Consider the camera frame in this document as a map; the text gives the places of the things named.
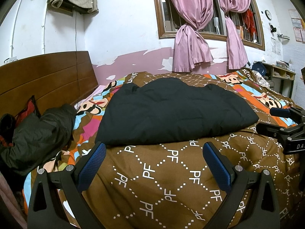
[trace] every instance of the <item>wall socket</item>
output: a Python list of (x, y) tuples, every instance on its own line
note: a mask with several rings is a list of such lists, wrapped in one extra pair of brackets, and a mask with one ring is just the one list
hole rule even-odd
[(8, 64), (8, 63), (11, 63), (11, 62), (14, 62), (14, 61), (17, 61), (17, 60), (18, 60), (18, 59), (17, 59), (17, 57), (15, 56), (15, 57), (11, 57), (11, 58), (5, 60), (4, 63), (5, 63), (5, 64)]

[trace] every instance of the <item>wooden headboard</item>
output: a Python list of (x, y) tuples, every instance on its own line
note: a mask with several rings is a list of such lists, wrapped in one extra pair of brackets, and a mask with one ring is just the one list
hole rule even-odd
[(0, 117), (16, 116), (32, 95), (41, 114), (51, 107), (74, 104), (98, 83), (86, 51), (34, 56), (0, 67)]

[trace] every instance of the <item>patterned blanket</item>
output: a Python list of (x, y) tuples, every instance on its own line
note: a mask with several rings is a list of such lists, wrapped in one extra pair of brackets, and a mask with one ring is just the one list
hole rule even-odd
[[(88, 154), (107, 103), (124, 83), (143, 86), (162, 77), (176, 77), (198, 87), (216, 84), (245, 99), (259, 116), (259, 122), (294, 125), (290, 119), (269, 114), (272, 107), (287, 108), (295, 106), (294, 102), (257, 84), (252, 71), (246, 68), (219, 76), (132, 73), (111, 82), (101, 94), (81, 104), (72, 133), (74, 140), (44, 167), (48, 171), (62, 170)], [(202, 157), (203, 144), (211, 141), (234, 165), (256, 172), (269, 169), (284, 223), (292, 217), (289, 211), (303, 196), (298, 191), (298, 174), (289, 174), (295, 161), (293, 156), (282, 154), (282, 146), (276, 140), (258, 135), (255, 126), (216, 138), (108, 148), (102, 166), (83, 196), (107, 229), (203, 228), (226, 195), (219, 190)], [(25, 183), (27, 204), (36, 174), (37, 170), (32, 171)], [(70, 222), (78, 226), (62, 190), (59, 195)], [(249, 196), (248, 190), (230, 226), (238, 223)]]

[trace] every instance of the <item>wooden desk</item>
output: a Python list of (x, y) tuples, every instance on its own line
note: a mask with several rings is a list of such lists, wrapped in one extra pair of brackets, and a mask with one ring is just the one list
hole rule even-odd
[(287, 70), (285, 68), (277, 67), (276, 65), (268, 64), (268, 63), (263, 63), (263, 65), (267, 69), (267, 73), (265, 76), (268, 77), (268, 81), (272, 81), (274, 78), (280, 79), (281, 84), (280, 84), (280, 93), (283, 93), (283, 87), (284, 87), (284, 81), (290, 81), (290, 92), (289, 92), (289, 98), (292, 97), (292, 91), (293, 91), (293, 86), (294, 86), (294, 79), (295, 79), (295, 72)]

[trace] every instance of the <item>clock face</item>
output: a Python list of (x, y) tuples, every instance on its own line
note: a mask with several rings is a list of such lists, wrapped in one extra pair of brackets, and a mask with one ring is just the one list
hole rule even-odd
[(271, 20), (271, 19), (272, 19), (272, 15), (271, 15), (271, 13), (269, 12), (269, 10), (266, 10), (265, 13), (266, 13), (267, 18), (268, 18), (269, 20)]

